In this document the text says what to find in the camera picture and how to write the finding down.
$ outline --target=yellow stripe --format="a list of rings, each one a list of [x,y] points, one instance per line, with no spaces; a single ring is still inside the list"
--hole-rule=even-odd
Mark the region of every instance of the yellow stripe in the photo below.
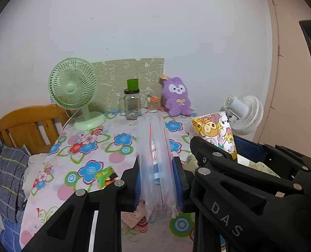
[[[3,159],[3,160],[7,160],[7,161],[13,161],[13,162],[15,162],[15,163],[17,163],[17,164],[19,164],[19,165],[21,165],[21,166],[27,168],[27,166],[25,166],[24,164],[19,163],[19,162],[16,161],[16,160],[9,159],[9,158],[5,158],[5,157],[2,157],[2,156],[0,156],[0,158]]]
[[[10,188],[6,187],[6,186],[3,186],[3,185],[0,185],[2,188],[5,188],[7,189],[8,191],[12,192],[13,194],[15,195],[18,195],[16,192],[14,192],[13,190],[11,190]]]

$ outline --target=plush toy eye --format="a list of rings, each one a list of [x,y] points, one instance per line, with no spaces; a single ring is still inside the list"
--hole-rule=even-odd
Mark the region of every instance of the plush toy eye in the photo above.
[[[169,86],[168,86],[168,90],[170,90],[170,92],[172,92],[172,93],[174,93],[175,91],[176,91],[176,86],[174,85],[174,84],[170,84]]]
[[[178,87],[181,91],[186,92],[186,88],[182,84],[180,84]]]

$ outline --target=beige door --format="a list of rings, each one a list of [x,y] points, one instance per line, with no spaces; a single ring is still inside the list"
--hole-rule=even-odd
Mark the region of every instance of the beige door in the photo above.
[[[311,57],[299,26],[299,21],[311,20],[311,9],[304,0],[272,0],[270,5],[277,20],[273,38],[279,41],[279,51],[273,59],[277,71],[274,92],[269,92],[271,107],[259,142],[311,157]]]

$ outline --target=door frame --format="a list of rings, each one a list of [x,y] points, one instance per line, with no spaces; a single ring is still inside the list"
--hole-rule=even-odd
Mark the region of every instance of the door frame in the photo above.
[[[276,86],[278,66],[279,66],[279,32],[278,32],[277,13],[274,7],[274,1],[273,0],[267,0],[267,1],[268,1],[269,11],[270,11],[271,30],[272,30],[272,62],[271,62],[269,88],[268,88],[268,93],[266,95],[266,100],[264,104],[263,119],[260,125],[258,126],[256,133],[254,135],[254,138],[252,140],[253,142],[256,142],[256,143],[259,142],[259,139],[262,136],[266,121],[270,113],[272,100],[274,98],[274,89]]]

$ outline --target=green headboard panel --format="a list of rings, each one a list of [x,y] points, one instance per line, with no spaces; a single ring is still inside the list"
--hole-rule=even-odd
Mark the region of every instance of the green headboard panel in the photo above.
[[[125,59],[93,63],[99,85],[96,96],[89,104],[91,111],[117,111],[119,99],[124,96],[126,80],[139,79],[142,107],[146,107],[146,96],[161,96],[162,85],[159,74],[163,73],[164,59]]]

